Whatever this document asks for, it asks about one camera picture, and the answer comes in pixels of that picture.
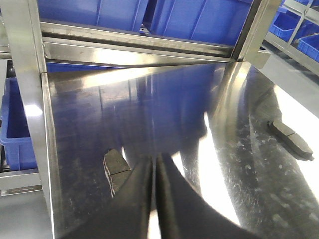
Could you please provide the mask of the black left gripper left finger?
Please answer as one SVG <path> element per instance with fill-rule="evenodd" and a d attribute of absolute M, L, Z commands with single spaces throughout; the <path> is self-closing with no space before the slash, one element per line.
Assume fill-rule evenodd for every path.
<path fill-rule="evenodd" d="M 152 204 L 153 160 L 144 157 L 105 209 L 64 239 L 146 239 Z"/>

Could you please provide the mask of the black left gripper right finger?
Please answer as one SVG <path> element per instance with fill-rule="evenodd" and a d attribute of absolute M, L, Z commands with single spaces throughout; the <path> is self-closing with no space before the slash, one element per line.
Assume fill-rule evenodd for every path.
<path fill-rule="evenodd" d="M 163 239 L 255 239 L 209 206 L 168 153 L 156 161 L 156 204 Z"/>

